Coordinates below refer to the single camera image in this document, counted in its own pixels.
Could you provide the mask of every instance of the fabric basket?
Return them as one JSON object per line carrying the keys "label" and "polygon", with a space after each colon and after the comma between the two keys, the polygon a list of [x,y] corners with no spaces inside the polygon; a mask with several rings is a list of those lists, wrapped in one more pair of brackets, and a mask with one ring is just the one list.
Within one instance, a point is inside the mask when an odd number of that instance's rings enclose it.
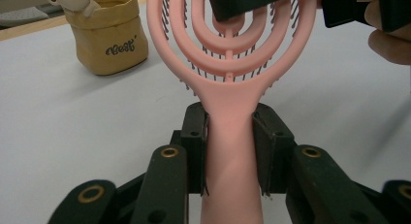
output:
{"label": "fabric basket", "polygon": [[101,8],[92,16],[65,13],[76,39],[77,57],[93,74],[127,70],[148,56],[137,0],[94,0]]}

